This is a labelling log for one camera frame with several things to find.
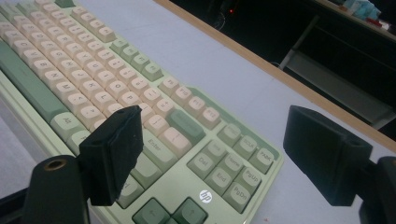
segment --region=keyboard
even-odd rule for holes
[[[105,223],[249,223],[278,148],[76,2],[0,4],[0,95],[48,156],[115,111],[142,108],[144,148]]]

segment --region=spacebar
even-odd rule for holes
[[[67,108],[7,43],[0,41],[0,69],[47,122]]]

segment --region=white tabletop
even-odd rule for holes
[[[272,74],[262,71],[156,2],[79,2],[180,82],[207,93],[281,150],[285,163],[253,223],[360,223],[360,199],[352,207],[329,206],[309,179],[284,153],[282,143],[289,107],[300,105],[317,110],[365,139],[374,146],[373,161],[386,155],[395,156],[394,152],[351,128]],[[7,111],[0,115],[0,197],[4,197],[27,187],[29,171],[35,162],[26,153],[25,146],[29,144],[21,143],[26,134],[15,131],[14,126],[18,124],[5,122]],[[34,157],[36,161],[41,158],[39,155]]]

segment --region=brown edge trim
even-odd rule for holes
[[[351,126],[352,128],[356,129],[357,131],[367,135],[368,137],[370,137],[371,139],[373,139],[383,147],[386,147],[392,150],[393,152],[396,152],[395,141],[388,138],[384,134],[380,133],[378,130],[374,129],[370,125],[355,118],[351,114],[347,113],[344,109],[342,109],[338,105],[333,104],[332,102],[322,97],[315,91],[312,91],[311,89],[307,88],[301,82],[285,74],[282,70],[274,67],[273,65],[265,61],[263,58],[259,57],[250,50],[246,49],[245,47],[233,41],[228,36],[222,34],[218,30],[214,29],[213,27],[207,25],[203,21],[194,17],[188,11],[175,5],[169,0],[154,0],[154,1],[159,5],[163,6],[164,8],[168,9],[169,11],[173,12],[174,14],[176,14],[184,21],[200,29],[205,34],[219,41],[222,45],[224,45],[228,49],[231,49],[235,53],[239,54],[241,57],[253,63],[257,67],[259,67],[262,71],[278,79],[279,81],[281,81],[282,83],[293,89],[294,91],[297,91],[313,104],[326,110],[327,112],[339,118],[341,121]]]

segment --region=green keyboard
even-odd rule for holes
[[[71,2],[0,3],[0,94],[49,156],[142,108],[144,150],[105,223],[249,223],[280,150]]]

